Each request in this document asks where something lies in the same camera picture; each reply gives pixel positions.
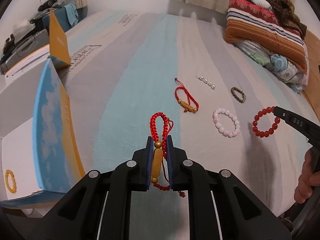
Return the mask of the right hand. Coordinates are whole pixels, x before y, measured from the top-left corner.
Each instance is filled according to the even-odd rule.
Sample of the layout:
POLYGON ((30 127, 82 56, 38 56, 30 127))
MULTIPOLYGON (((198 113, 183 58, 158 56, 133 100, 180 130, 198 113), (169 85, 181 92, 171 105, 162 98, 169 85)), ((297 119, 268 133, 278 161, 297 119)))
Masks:
POLYGON ((299 204, 304 203, 312 196, 313 187, 319 186, 319 172, 314 173, 312 171, 312 161, 314 157, 315 154, 310 148, 305 154, 302 171, 294 193, 294 200, 299 204))

